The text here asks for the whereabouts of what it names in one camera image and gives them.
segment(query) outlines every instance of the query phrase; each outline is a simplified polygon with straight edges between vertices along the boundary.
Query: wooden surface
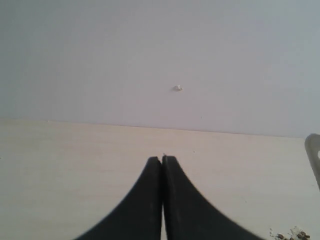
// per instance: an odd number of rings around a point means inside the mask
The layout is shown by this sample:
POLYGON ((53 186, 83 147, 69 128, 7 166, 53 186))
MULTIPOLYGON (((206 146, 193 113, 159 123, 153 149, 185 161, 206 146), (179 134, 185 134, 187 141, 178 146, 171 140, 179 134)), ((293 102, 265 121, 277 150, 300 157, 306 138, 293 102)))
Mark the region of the wooden surface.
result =
POLYGON ((300 226, 320 238, 320 192, 303 139, 2 119, 0 239, 74 239, 119 203, 148 157, 164 153, 255 234, 300 226))

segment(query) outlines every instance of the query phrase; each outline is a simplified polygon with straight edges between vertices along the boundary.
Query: white wall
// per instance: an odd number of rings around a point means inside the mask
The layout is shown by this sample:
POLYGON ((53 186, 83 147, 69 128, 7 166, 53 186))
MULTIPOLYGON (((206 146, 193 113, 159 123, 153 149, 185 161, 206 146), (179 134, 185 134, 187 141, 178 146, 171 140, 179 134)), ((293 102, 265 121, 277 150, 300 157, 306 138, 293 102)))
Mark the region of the white wall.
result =
POLYGON ((319 12, 317 0, 0 0, 0 117, 305 137, 320 132, 319 12))

